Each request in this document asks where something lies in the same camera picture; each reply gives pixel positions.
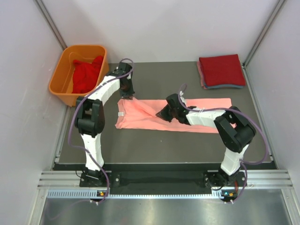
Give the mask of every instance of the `metal floor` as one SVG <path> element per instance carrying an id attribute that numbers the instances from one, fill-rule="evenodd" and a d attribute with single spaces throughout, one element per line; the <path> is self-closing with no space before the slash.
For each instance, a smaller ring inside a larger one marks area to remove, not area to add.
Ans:
<path id="1" fill-rule="evenodd" d="M 232 105 L 258 123 L 248 87 L 204 90 L 200 86 L 196 62 L 135 64 L 133 85 L 137 99 L 165 99 L 178 92 L 183 83 L 188 84 L 185 98 L 231 98 Z M 104 106 L 105 128 L 101 134 L 101 148 L 106 163 L 218 163 L 223 160 L 225 146 L 218 134 L 116 129 L 114 125 L 118 117 L 119 99 L 119 93 L 116 92 Z M 68 128 L 74 110 L 71 109 Z M 72 143 L 83 146 L 76 129 L 72 133 Z M 263 157 L 264 151 L 263 139 L 257 134 L 244 159 L 258 161 Z M 85 163 L 84 152 L 70 148 L 67 135 L 59 163 Z"/>
<path id="2" fill-rule="evenodd" d="M 206 199 L 47 199 L 40 225 L 291 225 L 281 190 L 246 190 L 234 204 Z M 53 218 L 66 210 L 56 220 Z"/>

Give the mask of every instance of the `red towel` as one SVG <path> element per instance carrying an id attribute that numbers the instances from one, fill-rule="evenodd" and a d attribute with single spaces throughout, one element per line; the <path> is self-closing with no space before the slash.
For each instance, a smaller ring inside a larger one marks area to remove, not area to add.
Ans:
<path id="1" fill-rule="evenodd" d="M 72 93 L 87 93 L 94 89 L 97 84 L 103 56 L 96 57 L 92 63 L 74 60 L 75 71 L 73 73 Z"/>
<path id="2" fill-rule="evenodd" d="M 199 58 L 205 84 L 210 86 L 233 84 L 245 86 L 246 81 L 238 55 Z"/>

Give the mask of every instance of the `white enclosure wall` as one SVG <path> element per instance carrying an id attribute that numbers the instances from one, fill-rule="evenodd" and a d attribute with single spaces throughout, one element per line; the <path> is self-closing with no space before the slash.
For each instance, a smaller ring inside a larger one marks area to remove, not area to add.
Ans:
<path id="1" fill-rule="evenodd" d="M 300 1 L 288 0 L 248 66 L 275 158 L 300 198 Z"/>
<path id="2" fill-rule="evenodd" d="M 48 92 L 62 49 L 34 1 L 0 2 L 0 224 L 24 225 L 65 106 Z"/>
<path id="3" fill-rule="evenodd" d="M 109 62 L 244 61 L 277 0 L 44 0 L 67 45 L 101 44 Z"/>

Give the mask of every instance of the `orange plastic tub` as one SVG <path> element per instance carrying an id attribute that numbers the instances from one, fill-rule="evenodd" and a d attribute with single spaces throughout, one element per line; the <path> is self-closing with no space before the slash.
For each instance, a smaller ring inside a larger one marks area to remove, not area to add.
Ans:
<path id="1" fill-rule="evenodd" d="M 91 93 L 94 89 L 83 94 L 72 94 L 73 73 L 75 70 L 73 60 L 91 63 L 99 55 L 103 56 L 103 64 L 99 73 L 97 84 L 94 87 L 95 89 L 101 83 L 109 70 L 106 49 L 100 45 L 73 45 L 63 51 L 49 83 L 49 91 L 59 97 L 66 105 L 75 106 L 76 99 L 79 96 L 85 96 Z"/>

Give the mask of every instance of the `metal frame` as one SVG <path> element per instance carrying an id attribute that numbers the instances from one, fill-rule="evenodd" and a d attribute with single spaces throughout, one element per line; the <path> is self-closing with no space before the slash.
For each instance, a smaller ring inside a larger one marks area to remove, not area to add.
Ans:
<path id="1" fill-rule="evenodd" d="M 45 18 L 45 20 L 47 21 L 50 29 L 52 30 L 53 34 L 55 35 L 57 41 L 59 42 L 61 48 L 64 50 L 67 48 L 66 42 L 64 41 L 64 39 L 62 38 L 60 32 L 58 31 L 53 19 L 51 18 L 46 6 L 44 5 L 42 0 L 34 0 L 34 2 L 36 3 L 38 9 L 41 11 L 43 17 Z"/>
<path id="2" fill-rule="evenodd" d="M 249 63 L 252 60 L 255 52 L 257 51 L 258 47 L 261 45 L 264 37 L 268 33 L 269 29 L 271 28 L 272 24 L 274 23 L 275 19 L 279 15 L 279 13 L 280 13 L 280 11 L 283 8 L 283 6 L 284 6 L 285 3 L 286 3 L 286 0 L 279 0 L 277 2 L 276 6 L 274 7 L 274 9 L 273 9 L 273 11 L 271 13 L 271 15 L 268 18 L 266 24 L 264 25 L 261 33 L 259 34 L 257 40 L 255 41 L 252 49 L 250 50 L 250 53 L 246 57 L 245 62 L 243 63 L 243 65 L 244 65 L 245 68 L 249 65 Z"/>
<path id="3" fill-rule="evenodd" d="M 56 36 L 62 49 L 65 49 L 67 45 L 63 40 L 61 34 L 59 33 L 57 27 L 55 26 L 55 23 L 53 22 L 51 16 L 49 15 L 43 1 L 42 0 L 34 0 L 34 1 L 36 2 L 39 10 L 42 12 L 44 18 L 48 22 L 51 30 Z M 285 2 L 286 0 L 279 0 L 277 2 L 277 5 L 275 6 L 270 17 L 268 18 L 262 32 L 260 33 L 253 48 L 251 49 L 249 55 L 247 56 L 245 62 L 243 63 L 245 77 L 249 85 L 250 93 L 255 105 L 256 112 L 258 114 L 260 124 L 265 134 L 268 134 L 268 131 L 264 125 L 265 123 L 261 114 L 261 110 L 257 104 L 257 97 L 253 92 L 253 87 L 251 85 L 250 77 L 248 77 L 247 74 L 247 66 L 250 63 L 255 52 L 259 48 L 264 37 L 268 33 L 271 25 L 274 23 L 275 19 L 279 15 L 280 10 L 283 8 Z M 57 149 L 53 159 L 52 167 L 55 164 L 55 162 L 58 162 L 60 157 L 60 151 L 64 140 L 64 135 L 67 129 L 67 121 L 69 117 L 68 110 L 69 107 L 66 108 L 66 114 L 61 126 L 60 138 L 58 140 Z M 268 144 L 271 147 L 270 149 L 273 149 L 270 141 L 268 141 Z M 80 182 L 80 178 L 76 176 L 74 171 L 42 172 L 41 179 L 37 187 L 35 204 L 27 224 L 38 225 L 40 223 L 45 201 L 47 196 L 49 196 L 49 193 L 52 193 L 51 197 L 56 197 L 55 193 L 62 193 L 63 191 L 66 190 L 69 192 L 71 191 L 72 193 L 76 193 L 76 192 L 79 193 L 82 191 L 88 191 L 88 193 L 90 192 L 92 193 L 94 190 L 96 191 L 106 190 L 105 187 L 97 187 L 97 188 L 79 187 L 79 182 Z M 293 189 L 293 184 L 291 182 L 287 170 L 248 170 L 248 182 L 247 182 L 246 191 L 248 191 L 249 189 L 281 189 L 292 223 L 295 225 L 300 224 L 300 205 L 296 193 Z M 211 194 L 204 194 L 204 195 L 109 195 L 108 198 L 124 198 L 124 199 L 125 198 L 200 198 L 201 199 L 201 198 L 219 198 L 219 195 L 217 192 L 216 193 L 212 192 Z"/>

